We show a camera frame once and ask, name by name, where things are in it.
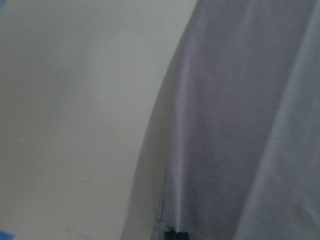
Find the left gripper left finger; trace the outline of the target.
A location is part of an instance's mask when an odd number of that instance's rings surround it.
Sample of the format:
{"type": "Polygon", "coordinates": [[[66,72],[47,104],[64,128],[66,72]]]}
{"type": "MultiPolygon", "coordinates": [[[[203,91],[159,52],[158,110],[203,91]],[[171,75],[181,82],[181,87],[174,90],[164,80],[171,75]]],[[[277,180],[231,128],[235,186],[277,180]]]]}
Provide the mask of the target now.
{"type": "Polygon", "coordinates": [[[174,228],[170,227],[163,233],[164,240],[176,240],[176,231],[174,228]]]}

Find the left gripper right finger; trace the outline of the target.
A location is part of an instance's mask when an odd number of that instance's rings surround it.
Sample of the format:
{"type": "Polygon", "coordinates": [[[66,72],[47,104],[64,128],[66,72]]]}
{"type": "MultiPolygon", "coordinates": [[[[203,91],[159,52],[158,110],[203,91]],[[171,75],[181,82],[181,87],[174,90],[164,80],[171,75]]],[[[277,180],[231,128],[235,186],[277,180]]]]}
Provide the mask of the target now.
{"type": "Polygon", "coordinates": [[[177,232],[176,239],[177,240],[189,240],[189,234],[187,232],[177,232]]]}

